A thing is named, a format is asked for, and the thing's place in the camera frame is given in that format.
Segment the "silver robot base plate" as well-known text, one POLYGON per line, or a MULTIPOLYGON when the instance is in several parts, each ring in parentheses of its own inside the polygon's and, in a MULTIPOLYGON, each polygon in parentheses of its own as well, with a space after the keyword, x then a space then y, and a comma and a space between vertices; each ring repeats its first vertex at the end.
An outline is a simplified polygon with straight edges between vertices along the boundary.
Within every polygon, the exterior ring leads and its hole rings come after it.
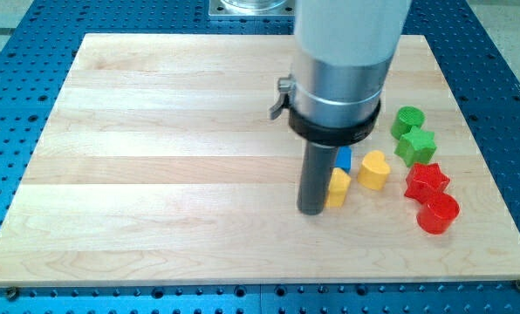
POLYGON ((295 11, 295 0, 209 0, 211 17, 289 16, 295 11))

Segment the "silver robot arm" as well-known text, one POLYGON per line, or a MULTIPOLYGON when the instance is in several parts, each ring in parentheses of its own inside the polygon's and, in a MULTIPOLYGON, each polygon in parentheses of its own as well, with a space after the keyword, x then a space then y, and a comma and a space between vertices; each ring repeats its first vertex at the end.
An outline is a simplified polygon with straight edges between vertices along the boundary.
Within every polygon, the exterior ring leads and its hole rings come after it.
POLYGON ((410 0, 297 1, 293 109, 331 128, 375 113, 410 6, 410 0))

